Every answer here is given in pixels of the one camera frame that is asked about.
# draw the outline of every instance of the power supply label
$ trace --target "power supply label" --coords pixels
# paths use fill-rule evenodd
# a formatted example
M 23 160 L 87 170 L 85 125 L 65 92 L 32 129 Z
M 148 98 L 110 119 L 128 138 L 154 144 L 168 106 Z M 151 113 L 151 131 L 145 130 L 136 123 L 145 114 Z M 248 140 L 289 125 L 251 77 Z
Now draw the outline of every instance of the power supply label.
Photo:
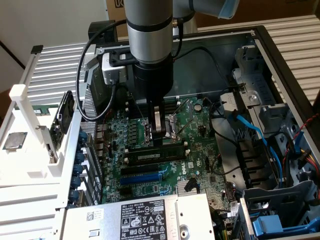
M 164 200 L 137 202 L 121 206 L 121 240 L 166 240 Z

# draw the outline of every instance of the white wall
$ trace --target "white wall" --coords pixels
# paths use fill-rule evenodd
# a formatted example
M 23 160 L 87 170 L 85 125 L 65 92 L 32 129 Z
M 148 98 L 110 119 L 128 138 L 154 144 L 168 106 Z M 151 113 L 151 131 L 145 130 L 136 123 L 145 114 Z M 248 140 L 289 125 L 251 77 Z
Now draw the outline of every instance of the white wall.
M 106 19 L 105 0 L 0 0 L 0 40 L 26 65 L 34 45 L 86 42 L 90 23 Z M 19 65 L 3 52 L 0 92 L 21 76 Z

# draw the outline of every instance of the green circuit board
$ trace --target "green circuit board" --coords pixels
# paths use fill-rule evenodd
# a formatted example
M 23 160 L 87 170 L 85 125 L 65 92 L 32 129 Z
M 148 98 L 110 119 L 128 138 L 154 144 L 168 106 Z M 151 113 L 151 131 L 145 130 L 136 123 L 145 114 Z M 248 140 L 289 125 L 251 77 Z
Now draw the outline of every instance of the green circuit board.
M 161 181 L 152 181 L 121 186 L 121 169 L 127 168 L 124 164 L 125 146 L 129 145 L 132 149 L 147 147 L 145 137 L 144 119 L 128 119 L 125 112 L 117 112 L 109 117 L 104 125 L 100 125 L 103 131 L 104 141 L 116 142 L 116 150 L 112 150 L 112 157 L 109 157 L 106 145 L 100 151 L 101 166 L 104 173 L 104 183 L 102 190 L 102 203 L 114 203 L 125 199 L 132 199 L 144 196 L 171 195 L 177 194 L 177 184 L 181 181 L 188 181 L 196 178 L 201 193 L 206 193 L 209 203 L 214 208 L 226 209 L 229 207 L 227 197 L 222 198 L 222 191 L 226 184 L 223 176 L 212 174 L 208 171 L 207 163 L 212 162 L 218 157 L 219 150 L 216 139 L 210 137 L 209 127 L 209 108 L 202 107 L 200 112 L 194 110 L 195 104 L 203 105 L 202 99 L 196 97 L 182 98 L 179 101 L 186 104 L 176 114 L 175 132 L 179 131 L 191 119 L 193 121 L 177 135 L 176 139 L 165 139 L 163 144 L 178 142 L 185 139 L 188 143 L 189 155 L 184 160 L 159 163 L 159 170 L 166 172 L 162 175 Z M 199 126 L 206 128 L 204 134 L 199 132 Z M 130 196 L 121 195 L 119 189 L 129 187 L 132 190 Z

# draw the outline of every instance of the blue pcie slot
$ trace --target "blue pcie slot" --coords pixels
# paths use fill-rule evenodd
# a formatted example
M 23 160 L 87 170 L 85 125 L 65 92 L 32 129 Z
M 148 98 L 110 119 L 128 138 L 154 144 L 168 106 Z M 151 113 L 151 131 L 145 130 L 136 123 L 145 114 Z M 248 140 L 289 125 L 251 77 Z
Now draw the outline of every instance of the blue pcie slot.
M 128 185 L 128 184 L 138 184 L 138 183 L 146 183 L 146 182 L 158 182 L 161 181 L 162 174 L 161 173 L 150 173 L 150 174 L 143 174 L 140 176 L 129 176 L 123 177 L 120 179 L 121 185 Z

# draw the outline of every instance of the motherboard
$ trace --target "motherboard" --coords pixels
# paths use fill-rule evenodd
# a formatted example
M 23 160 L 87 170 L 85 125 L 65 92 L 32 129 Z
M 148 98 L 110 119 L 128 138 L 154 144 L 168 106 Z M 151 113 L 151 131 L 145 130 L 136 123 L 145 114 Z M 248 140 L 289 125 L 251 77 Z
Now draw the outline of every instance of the motherboard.
M 209 107 L 201 98 L 179 99 L 178 109 L 166 116 L 161 149 L 152 148 L 146 118 L 132 119 L 125 110 L 107 115 L 97 126 L 96 138 L 104 174 L 102 203 L 200 191 L 213 208 L 227 209 L 224 176 L 212 173 L 213 167 L 221 173 L 223 169 L 213 166 L 219 150 L 210 135 Z M 199 189 L 186 192 L 190 179 L 196 180 Z

